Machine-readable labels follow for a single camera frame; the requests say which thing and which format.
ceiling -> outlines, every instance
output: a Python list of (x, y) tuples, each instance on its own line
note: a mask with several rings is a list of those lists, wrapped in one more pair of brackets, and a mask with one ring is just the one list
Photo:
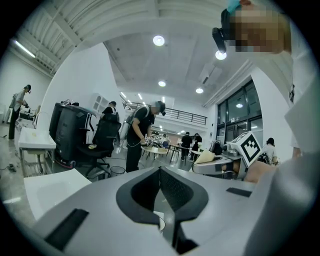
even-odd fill
[[(244, 62), (231, 51), (225, 60), (214, 57), (211, 30), (221, 26), (226, 5), (227, 0), (48, 0), (15, 39), (35, 55), (26, 56), (29, 61), (50, 76), (77, 46), (104, 42), (121, 91), (203, 104)], [(162, 35), (165, 45), (154, 45), (155, 35)], [(158, 86), (159, 80), (167, 86)], [(204, 93), (197, 94), (198, 87)]]

trash can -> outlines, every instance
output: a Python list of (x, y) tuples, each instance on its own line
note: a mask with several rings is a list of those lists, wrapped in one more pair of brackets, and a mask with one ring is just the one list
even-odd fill
[(112, 166), (110, 168), (110, 178), (119, 176), (125, 173), (125, 168), (120, 167), (120, 166)]

concrete floor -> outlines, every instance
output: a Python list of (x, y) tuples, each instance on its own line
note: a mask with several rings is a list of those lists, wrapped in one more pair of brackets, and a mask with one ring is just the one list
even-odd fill
[[(3, 169), (0, 170), (0, 198), (2, 203), (4, 203), (6, 209), (14, 219), (31, 228), (35, 223), (35, 218), (32, 214), (27, 199), (20, 159), (18, 158), (18, 154), (15, 150), (14, 142), (9, 141), (8, 136), (5, 138), (2, 137), (4, 135), (7, 135), (8, 131), (9, 126), (7, 124), (0, 124), (0, 169)], [(171, 154), (172, 153), (170, 152), (167, 156), (160, 155), (157, 156), (156, 159), (154, 159), (153, 155), (151, 154), (151, 156), (147, 159), (147, 154), (145, 153), (144, 156), (142, 156), (140, 159), (139, 168), (143, 169), (148, 167), (172, 166), (185, 171), (188, 171), (191, 168), (192, 163), (187, 161), (185, 165), (185, 163), (180, 160), (181, 156), (177, 156), (177, 154), (173, 156), (172, 162), (170, 163)], [(126, 156), (126, 149), (115, 148), (112, 153), (112, 157), (106, 158), (105, 161), (109, 163), (111, 167), (120, 166), (125, 168)], [(15, 166), (16, 172), (9, 171), (6, 168), (9, 163), (12, 163)], [(32, 168), (35, 167), (26, 166), (26, 168), (29, 169), (29, 172), (35, 172), (35, 170), (32, 170)], [(76, 169), (82, 175), (84, 175), (88, 167), (77, 167)], [(62, 167), (57, 163), (54, 165), (54, 173), (63, 172), (66, 170), (69, 169)], [(163, 231), (163, 237), (169, 243), (171, 243), (173, 234), (174, 213), (161, 190), (156, 197), (154, 210), (164, 213), (164, 221), (166, 226)]]

floor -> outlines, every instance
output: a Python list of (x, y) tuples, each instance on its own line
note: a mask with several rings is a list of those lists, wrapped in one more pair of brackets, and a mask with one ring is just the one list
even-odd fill
[[(0, 198), (2, 203), (6, 206), (10, 215), (15, 218), (18, 222), (22, 222), (28, 227), (32, 227), (35, 223), (35, 218), (31, 212), (29, 202), (27, 199), (24, 178), (21, 170), (20, 159), (15, 150), (14, 142), (8, 140), (7, 135), (9, 131), (9, 126), (7, 124), (0, 124)], [(172, 162), (170, 163), (171, 152), (166, 155), (160, 155), (154, 159), (153, 155), (147, 159), (147, 154), (145, 153), (139, 162), (139, 168), (148, 167), (159, 167), (159, 166), (172, 166), (181, 170), (188, 171), (191, 168), (191, 162), (182, 162), (180, 160), (181, 156), (174, 154)], [(112, 157), (107, 158), (106, 162), (113, 166), (126, 167), (126, 156), (127, 150), (124, 148), (115, 148)], [(8, 164), (13, 164), (16, 172), (10, 171), (6, 168)], [(27, 172), (35, 172), (32, 168), (35, 166), (26, 166)], [(85, 174), (88, 167), (76, 168), (81, 174)], [(59, 164), (54, 165), (54, 173), (63, 172), (69, 170), (64, 168)], [(173, 235), (173, 221), (174, 213), (170, 208), (167, 200), (165, 199), (161, 190), (159, 191), (154, 205), (154, 210), (157, 212), (164, 213), (165, 229), (163, 230), (163, 237), (171, 243)]]

recessed light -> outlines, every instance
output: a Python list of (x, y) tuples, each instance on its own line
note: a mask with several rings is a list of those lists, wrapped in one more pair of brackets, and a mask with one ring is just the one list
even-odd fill
[(27, 48), (25, 48), (21, 43), (19, 43), (18, 41), (14, 40), (14, 43), (19, 46), (22, 50), (24, 50), (27, 54), (29, 54), (32, 58), (35, 58), (36, 56), (29, 51)]
[(198, 89), (195, 90), (195, 92), (197, 94), (202, 94), (204, 92), (204, 90), (202, 88), (198, 88)]
[(153, 38), (153, 43), (156, 45), (156, 46), (163, 46), (165, 44), (165, 39), (161, 36), (161, 35), (156, 35), (154, 38)]
[(159, 81), (158, 82), (158, 85), (161, 86), (161, 87), (165, 87), (166, 86), (166, 83), (164, 81)]
[(219, 50), (215, 53), (215, 57), (218, 59), (218, 60), (224, 60), (226, 57), (227, 57), (227, 53), (222, 53), (220, 52)]

